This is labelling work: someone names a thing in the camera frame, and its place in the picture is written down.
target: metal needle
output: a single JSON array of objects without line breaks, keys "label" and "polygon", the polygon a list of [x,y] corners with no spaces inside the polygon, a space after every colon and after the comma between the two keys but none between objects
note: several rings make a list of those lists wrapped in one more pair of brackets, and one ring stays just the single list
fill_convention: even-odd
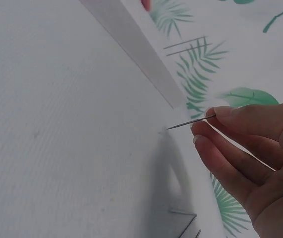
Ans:
[{"label": "metal needle", "polygon": [[167,130],[174,129],[174,128],[177,128],[177,127],[181,127],[181,126],[184,126],[184,125],[188,125],[188,124],[191,124],[191,123],[195,123],[195,122],[198,122],[198,121],[201,121],[201,120],[205,120],[205,119],[208,119],[208,118],[212,118],[212,117],[215,117],[215,116],[216,115],[213,114],[213,115],[210,115],[210,116],[207,116],[207,117],[204,117],[204,118],[200,118],[200,119],[192,120],[192,121],[189,121],[189,122],[185,122],[185,123],[182,123],[182,124],[170,127]]}]

